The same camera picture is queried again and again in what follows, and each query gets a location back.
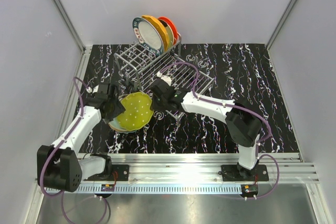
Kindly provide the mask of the green dotted scalloped plate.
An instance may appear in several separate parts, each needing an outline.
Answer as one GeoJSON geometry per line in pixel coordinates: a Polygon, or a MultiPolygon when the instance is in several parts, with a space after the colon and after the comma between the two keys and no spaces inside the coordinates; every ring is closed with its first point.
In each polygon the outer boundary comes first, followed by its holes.
{"type": "Polygon", "coordinates": [[[153,116],[151,110],[152,99],[143,92],[135,92],[121,99],[125,111],[117,116],[117,121],[122,128],[131,132],[137,131],[148,124],[153,116]]]}

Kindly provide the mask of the yellow dotted scalloped plate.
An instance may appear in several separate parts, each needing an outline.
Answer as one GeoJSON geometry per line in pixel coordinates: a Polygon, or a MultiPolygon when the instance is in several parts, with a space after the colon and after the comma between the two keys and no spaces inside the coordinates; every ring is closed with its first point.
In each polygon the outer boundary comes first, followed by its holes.
{"type": "Polygon", "coordinates": [[[141,17],[148,21],[156,29],[163,41],[164,51],[167,51],[170,44],[170,38],[164,25],[154,16],[142,15],[141,17]]]}

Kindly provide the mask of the white plate green rim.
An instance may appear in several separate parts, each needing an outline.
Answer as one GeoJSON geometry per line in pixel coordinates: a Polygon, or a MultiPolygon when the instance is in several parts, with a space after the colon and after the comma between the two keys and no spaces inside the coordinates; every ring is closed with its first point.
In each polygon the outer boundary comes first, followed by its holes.
{"type": "Polygon", "coordinates": [[[141,46],[156,56],[163,53],[162,38],[149,21],[142,17],[136,17],[132,21],[132,28],[141,46]]]}

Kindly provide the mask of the orange red plate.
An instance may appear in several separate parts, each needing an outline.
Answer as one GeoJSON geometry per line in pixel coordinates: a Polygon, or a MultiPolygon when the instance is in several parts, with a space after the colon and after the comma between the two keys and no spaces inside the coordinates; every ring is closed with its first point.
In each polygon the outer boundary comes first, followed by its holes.
{"type": "Polygon", "coordinates": [[[173,45],[176,44],[178,39],[177,28],[175,27],[174,23],[167,17],[161,16],[158,18],[160,21],[164,21],[171,29],[173,35],[173,45]]]}

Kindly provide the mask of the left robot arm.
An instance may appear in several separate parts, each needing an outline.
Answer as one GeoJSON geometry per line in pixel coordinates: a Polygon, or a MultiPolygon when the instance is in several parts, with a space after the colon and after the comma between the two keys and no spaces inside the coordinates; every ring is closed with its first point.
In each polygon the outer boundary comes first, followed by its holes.
{"type": "Polygon", "coordinates": [[[42,145],[37,151],[37,181],[43,192],[50,188],[59,194],[72,193],[87,178],[112,177],[112,161],[106,154],[91,154],[84,159],[78,159],[77,155],[97,124],[110,123],[125,112],[119,89],[115,84],[101,83],[79,102],[79,113],[65,131],[51,145],[42,145]]]}

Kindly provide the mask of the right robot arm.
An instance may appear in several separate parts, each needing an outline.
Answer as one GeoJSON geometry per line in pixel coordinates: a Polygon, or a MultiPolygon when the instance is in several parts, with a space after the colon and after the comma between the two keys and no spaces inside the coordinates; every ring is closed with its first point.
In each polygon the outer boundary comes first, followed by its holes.
{"type": "Polygon", "coordinates": [[[236,168],[229,170],[230,179],[255,180],[258,157],[257,141],[260,139],[261,119],[253,111],[234,100],[221,100],[196,93],[194,89],[177,89],[157,78],[150,85],[153,94],[151,109],[154,111],[200,114],[224,123],[238,147],[236,168]]]}

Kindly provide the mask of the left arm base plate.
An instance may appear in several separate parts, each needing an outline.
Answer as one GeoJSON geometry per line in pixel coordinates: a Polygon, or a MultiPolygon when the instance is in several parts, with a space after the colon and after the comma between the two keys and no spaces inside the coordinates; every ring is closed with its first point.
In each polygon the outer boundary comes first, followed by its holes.
{"type": "Polygon", "coordinates": [[[93,180],[97,181],[117,181],[127,182],[129,180],[130,166],[126,164],[112,164],[112,168],[103,175],[94,175],[93,180]]]}

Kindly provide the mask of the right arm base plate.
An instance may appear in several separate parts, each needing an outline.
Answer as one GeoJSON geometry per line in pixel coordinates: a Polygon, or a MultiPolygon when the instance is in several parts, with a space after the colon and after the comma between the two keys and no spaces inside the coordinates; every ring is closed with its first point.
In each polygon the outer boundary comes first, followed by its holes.
{"type": "Polygon", "coordinates": [[[220,171],[224,182],[268,182],[269,175],[266,165],[257,164],[252,170],[235,165],[222,165],[220,171]]]}

